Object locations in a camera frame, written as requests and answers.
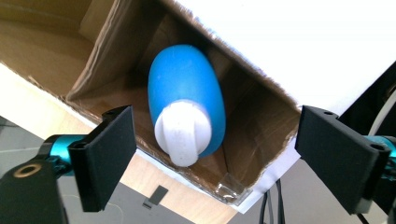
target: gray floor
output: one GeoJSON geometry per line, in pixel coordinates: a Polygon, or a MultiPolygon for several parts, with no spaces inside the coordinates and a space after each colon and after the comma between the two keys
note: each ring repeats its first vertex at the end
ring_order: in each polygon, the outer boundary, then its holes
{"type": "MultiPolygon", "coordinates": [[[[9,121],[0,119],[0,176],[16,164],[31,159],[36,154],[42,141],[9,121]]],[[[185,218],[160,205],[148,210],[142,206],[145,198],[122,184],[117,186],[104,212],[84,214],[81,212],[74,178],[61,177],[58,184],[71,224],[190,223],[185,218]]],[[[282,177],[282,190],[287,223],[360,223],[357,217],[350,216],[341,207],[304,161],[298,161],[282,177]]],[[[276,188],[271,189],[271,195],[273,208],[276,211],[276,188]]],[[[258,223],[261,202],[262,200],[259,200],[244,215],[236,215],[230,223],[258,223]]],[[[387,218],[386,214],[376,204],[372,206],[370,213],[365,216],[372,224],[384,223],[387,218]]],[[[269,223],[268,209],[266,211],[266,222],[269,223]]]]}

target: cardboard divider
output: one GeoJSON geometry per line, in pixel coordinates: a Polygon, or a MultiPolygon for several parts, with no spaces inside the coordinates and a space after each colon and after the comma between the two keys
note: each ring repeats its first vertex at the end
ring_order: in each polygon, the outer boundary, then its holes
{"type": "MultiPolygon", "coordinates": [[[[14,6],[19,1],[10,2],[14,6]]],[[[74,15],[67,18],[58,8],[62,2],[55,1],[57,7],[42,11],[60,18],[53,24],[41,17],[33,22],[5,16],[0,20],[0,61],[97,121],[108,109],[132,105],[139,147],[212,196],[219,197],[215,191],[226,175],[249,188],[296,132],[299,111],[272,80],[221,41],[210,39],[203,27],[192,24],[188,12],[171,2],[77,1],[71,3],[76,8],[64,8],[74,15]],[[149,116],[149,68],[162,49],[176,44],[194,45],[206,55],[227,114],[223,145],[188,168],[176,167],[159,148],[149,116]]],[[[0,3],[0,12],[7,4],[0,3]]]]}

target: white cable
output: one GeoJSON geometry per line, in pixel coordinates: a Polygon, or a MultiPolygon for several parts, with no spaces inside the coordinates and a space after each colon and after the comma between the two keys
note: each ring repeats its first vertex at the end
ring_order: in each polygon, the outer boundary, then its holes
{"type": "Polygon", "coordinates": [[[393,108],[393,105],[396,102],[396,91],[392,93],[392,95],[388,98],[387,102],[382,106],[378,115],[375,118],[372,128],[370,129],[369,135],[375,135],[384,121],[385,117],[389,113],[389,111],[393,108]]]}

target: bottle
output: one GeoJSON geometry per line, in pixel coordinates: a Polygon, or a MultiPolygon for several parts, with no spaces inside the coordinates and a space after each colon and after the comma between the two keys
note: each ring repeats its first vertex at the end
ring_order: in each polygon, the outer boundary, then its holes
{"type": "Polygon", "coordinates": [[[148,105],[155,138],[182,167],[215,152],[225,134],[225,111],[216,74],[190,45],[164,49],[148,76],[148,105]]]}

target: bottle cap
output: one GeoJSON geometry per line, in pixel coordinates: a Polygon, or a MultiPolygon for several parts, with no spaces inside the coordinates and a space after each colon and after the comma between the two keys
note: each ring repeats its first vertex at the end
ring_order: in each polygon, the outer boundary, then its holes
{"type": "Polygon", "coordinates": [[[212,137],[210,119],[198,104],[177,101],[166,108],[155,123],[155,138],[177,166],[187,167],[209,145],[212,137]]]}

